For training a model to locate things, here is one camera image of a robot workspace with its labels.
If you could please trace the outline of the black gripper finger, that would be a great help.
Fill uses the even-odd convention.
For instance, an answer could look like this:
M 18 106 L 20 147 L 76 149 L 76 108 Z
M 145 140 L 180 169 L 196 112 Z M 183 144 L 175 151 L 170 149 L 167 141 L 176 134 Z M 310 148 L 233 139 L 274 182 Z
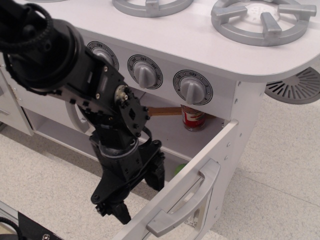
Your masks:
M 160 191 L 165 185 L 164 158 L 156 158 L 147 168 L 144 177 L 147 185 L 156 191 Z
M 111 201 L 112 214 L 123 224 L 126 225 L 131 220 L 128 208 L 124 200 Z

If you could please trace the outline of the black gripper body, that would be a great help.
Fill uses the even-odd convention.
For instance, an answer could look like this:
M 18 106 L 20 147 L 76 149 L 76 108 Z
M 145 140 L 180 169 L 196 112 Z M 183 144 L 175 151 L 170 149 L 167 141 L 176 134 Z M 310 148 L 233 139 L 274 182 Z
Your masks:
M 145 180 L 152 161 L 165 159 L 159 140 L 148 140 L 142 145 L 134 140 L 127 149 L 108 148 L 93 139 L 91 145 L 102 167 L 102 177 L 91 202 L 102 216 L 113 215 L 111 201 L 125 200 L 131 190 Z

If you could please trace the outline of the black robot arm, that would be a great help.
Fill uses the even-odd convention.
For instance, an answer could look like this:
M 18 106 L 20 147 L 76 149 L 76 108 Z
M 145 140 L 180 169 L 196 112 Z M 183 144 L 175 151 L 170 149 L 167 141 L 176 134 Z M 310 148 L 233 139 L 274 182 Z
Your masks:
M 78 106 L 94 126 L 89 140 L 102 178 L 91 201 L 102 216 L 127 224 L 124 200 L 130 191 L 142 180 L 156 191 L 164 187 L 161 142 L 149 138 L 139 144 L 142 133 L 151 135 L 147 107 L 107 60 L 89 51 L 73 25 L 37 4 L 1 1 L 0 50 L 19 85 Z

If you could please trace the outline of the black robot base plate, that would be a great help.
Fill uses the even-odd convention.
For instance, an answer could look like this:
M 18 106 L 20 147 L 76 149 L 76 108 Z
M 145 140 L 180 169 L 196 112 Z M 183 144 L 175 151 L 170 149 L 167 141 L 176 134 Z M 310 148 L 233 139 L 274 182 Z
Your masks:
M 23 213 L 18 212 L 18 227 L 24 240 L 63 240 L 56 233 L 43 227 Z

